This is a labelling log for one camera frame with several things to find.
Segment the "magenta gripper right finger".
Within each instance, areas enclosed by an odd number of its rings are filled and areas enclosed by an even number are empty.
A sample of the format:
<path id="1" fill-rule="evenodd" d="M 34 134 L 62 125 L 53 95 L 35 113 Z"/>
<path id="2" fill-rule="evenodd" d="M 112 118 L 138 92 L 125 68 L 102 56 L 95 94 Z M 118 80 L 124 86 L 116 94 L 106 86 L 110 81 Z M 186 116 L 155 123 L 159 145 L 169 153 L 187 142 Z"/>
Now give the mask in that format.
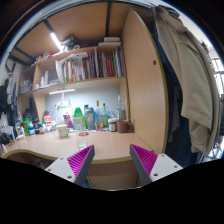
<path id="1" fill-rule="evenodd" d="M 130 145 L 130 155 L 143 185 L 155 182 L 182 169 L 166 154 L 156 155 L 134 144 Z"/>

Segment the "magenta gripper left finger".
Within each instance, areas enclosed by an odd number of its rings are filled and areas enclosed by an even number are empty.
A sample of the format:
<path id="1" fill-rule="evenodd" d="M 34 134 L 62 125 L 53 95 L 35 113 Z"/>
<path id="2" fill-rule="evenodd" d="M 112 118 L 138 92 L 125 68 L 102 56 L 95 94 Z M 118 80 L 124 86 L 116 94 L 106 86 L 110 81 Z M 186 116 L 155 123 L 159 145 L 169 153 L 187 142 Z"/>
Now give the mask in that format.
<path id="1" fill-rule="evenodd" d="M 56 159 L 46 168 L 46 171 L 76 185 L 83 186 L 94 156 L 94 146 L 90 145 L 68 158 Z"/>

